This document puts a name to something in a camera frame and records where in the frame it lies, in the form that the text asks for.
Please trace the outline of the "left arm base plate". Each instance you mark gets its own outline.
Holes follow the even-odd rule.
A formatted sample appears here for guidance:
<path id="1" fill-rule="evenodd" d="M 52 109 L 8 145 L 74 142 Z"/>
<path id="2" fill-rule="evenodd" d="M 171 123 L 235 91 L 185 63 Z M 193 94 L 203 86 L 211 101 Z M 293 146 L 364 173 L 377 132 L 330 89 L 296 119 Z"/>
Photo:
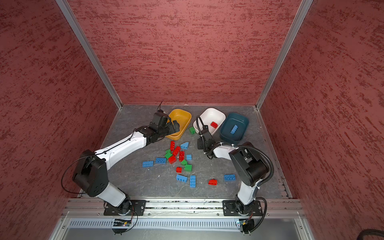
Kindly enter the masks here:
<path id="1" fill-rule="evenodd" d="M 146 200 L 125 200 L 118 207 L 104 202 L 104 216 L 142 216 L 146 208 Z"/>

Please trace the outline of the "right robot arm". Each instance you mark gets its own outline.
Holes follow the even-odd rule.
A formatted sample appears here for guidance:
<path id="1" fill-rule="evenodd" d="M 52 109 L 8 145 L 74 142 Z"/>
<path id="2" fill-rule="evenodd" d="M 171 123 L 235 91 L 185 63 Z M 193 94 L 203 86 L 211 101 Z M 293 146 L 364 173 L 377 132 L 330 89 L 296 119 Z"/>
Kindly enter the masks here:
<path id="1" fill-rule="evenodd" d="M 209 159 L 227 159 L 232 161 L 241 179 L 240 190 L 236 195 L 235 209 L 245 215 L 252 210 L 260 186 L 268 182 L 274 175 L 271 159 L 250 142 L 234 145 L 216 142 L 204 126 L 198 130 L 198 148 L 202 149 Z"/>

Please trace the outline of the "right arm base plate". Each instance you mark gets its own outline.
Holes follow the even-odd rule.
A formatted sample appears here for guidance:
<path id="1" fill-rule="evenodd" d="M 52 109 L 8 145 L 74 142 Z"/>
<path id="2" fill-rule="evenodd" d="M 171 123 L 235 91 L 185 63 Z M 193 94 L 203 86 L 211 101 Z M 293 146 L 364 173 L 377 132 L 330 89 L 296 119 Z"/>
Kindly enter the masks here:
<path id="1" fill-rule="evenodd" d="M 224 200 L 222 205 L 224 216 L 261 217 L 263 215 L 260 201 L 252 201 L 250 204 L 244 205 L 239 200 Z"/>

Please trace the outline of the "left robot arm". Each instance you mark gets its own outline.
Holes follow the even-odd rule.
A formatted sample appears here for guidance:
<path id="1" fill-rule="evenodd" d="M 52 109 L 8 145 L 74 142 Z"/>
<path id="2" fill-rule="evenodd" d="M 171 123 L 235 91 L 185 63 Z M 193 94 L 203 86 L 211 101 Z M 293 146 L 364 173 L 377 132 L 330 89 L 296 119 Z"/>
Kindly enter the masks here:
<path id="1" fill-rule="evenodd" d="M 157 110 L 148 126 L 134 129 L 126 138 L 103 149 L 84 151 L 76 161 L 73 182 L 88 196 L 103 200 L 117 215 L 130 214 L 133 212 L 131 199 L 110 183 L 108 170 L 131 153 L 179 131 L 180 124 L 176 120 L 163 110 Z"/>

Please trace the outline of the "blue sloped lego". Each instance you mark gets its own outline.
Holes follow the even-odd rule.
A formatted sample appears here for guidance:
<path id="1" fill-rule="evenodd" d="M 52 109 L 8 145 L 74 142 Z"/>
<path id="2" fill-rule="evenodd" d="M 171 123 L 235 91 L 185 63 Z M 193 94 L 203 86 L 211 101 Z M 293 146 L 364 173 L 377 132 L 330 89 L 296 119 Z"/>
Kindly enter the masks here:
<path id="1" fill-rule="evenodd" d="M 187 149 L 189 148 L 189 142 L 182 143 L 182 144 L 180 145 L 180 147 L 181 147 L 181 149 L 183 149 L 183 150 L 187 150 Z"/>

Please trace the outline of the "red lego top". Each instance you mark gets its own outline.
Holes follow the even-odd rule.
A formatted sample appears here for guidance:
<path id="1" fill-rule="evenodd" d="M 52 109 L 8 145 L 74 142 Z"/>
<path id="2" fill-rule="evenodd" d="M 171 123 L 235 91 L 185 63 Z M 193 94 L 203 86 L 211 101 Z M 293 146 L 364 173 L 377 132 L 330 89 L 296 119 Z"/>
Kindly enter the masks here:
<path id="1" fill-rule="evenodd" d="M 176 144 L 175 144 L 175 142 L 174 142 L 174 141 L 171 141 L 171 144 L 170 144 L 170 150 L 171 150 L 171 152 L 173 152 L 173 151 L 175 150 L 175 148 L 176 148 Z"/>

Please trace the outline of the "red sloped lego front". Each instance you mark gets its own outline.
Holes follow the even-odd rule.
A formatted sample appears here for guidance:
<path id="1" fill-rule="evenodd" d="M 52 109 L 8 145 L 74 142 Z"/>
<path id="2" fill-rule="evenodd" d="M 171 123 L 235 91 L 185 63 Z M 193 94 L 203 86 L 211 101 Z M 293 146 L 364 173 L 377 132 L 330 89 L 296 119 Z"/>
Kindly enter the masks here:
<path id="1" fill-rule="evenodd" d="M 215 179 L 211 179 L 211 180 L 209 180 L 208 184 L 211 186 L 216 186 L 218 184 L 218 181 Z"/>

